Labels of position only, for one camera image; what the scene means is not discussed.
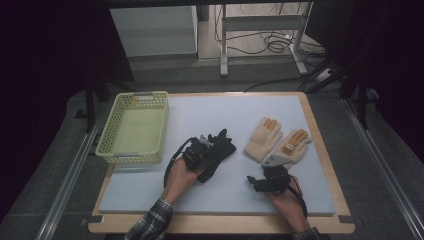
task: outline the white metal frame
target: white metal frame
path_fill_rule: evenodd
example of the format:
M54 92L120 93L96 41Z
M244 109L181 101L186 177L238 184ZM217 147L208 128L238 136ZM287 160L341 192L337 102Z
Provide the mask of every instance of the white metal frame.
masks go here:
M312 3L307 2L306 4L306 8L300 15L234 17L227 17L226 5L222 5L221 76L228 76L227 32L261 30L298 30L289 49L300 74L306 75L308 71L299 54L300 41L305 31Z

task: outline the basket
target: basket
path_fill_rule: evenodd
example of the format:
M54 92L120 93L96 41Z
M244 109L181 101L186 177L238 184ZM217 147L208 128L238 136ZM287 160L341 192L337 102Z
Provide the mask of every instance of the basket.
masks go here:
M108 163L159 163L168 123L168 93L121 93L116 96L96 155Z

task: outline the white wall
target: white wall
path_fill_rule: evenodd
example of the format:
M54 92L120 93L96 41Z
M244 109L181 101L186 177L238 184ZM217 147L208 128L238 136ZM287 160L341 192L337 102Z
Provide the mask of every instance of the white wall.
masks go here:
M127 57L197 52L195 6L110 11Z

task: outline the white glove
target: white glove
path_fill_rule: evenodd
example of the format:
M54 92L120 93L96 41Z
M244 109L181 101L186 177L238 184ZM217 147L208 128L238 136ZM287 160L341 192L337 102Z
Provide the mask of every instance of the white glove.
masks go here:
M250 137L244 151L257 162L262 162L283 137L280 129L281 124L277 120L263 118Z
M294 129L283 139L281 145L275 149L273 155L291 159L293 163L285 164L284 167L289 169L293 164L299 162L308 149L307 143L312 141L312 137L308 137L308 133L303 129Z

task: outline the work glove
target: work glove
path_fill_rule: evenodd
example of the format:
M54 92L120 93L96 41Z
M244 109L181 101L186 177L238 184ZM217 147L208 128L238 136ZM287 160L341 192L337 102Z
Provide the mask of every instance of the work glove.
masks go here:
M244 151L257 162L262 162L283 137L283 132L280 129L281 124L277 120L262 118Z
M204 157L210 161L213 161L213 164L206 168L202 174L197 177L197 180L201 183L206 182L214 174L218 166L221 164L222 160L230 156L236 151L236 147L231 143L232 139L227 138L227 129L223 129L218 136L212 137L211 134L208 135L208 141L213 144L211 149L204 155Z
M308 149L307 143L311 141L312 137L308 136L305 130L294 129L283 139L272 155L290 159L292 161L291 163L284 164L284 167L289 169L293 164L296 164L302 159Z

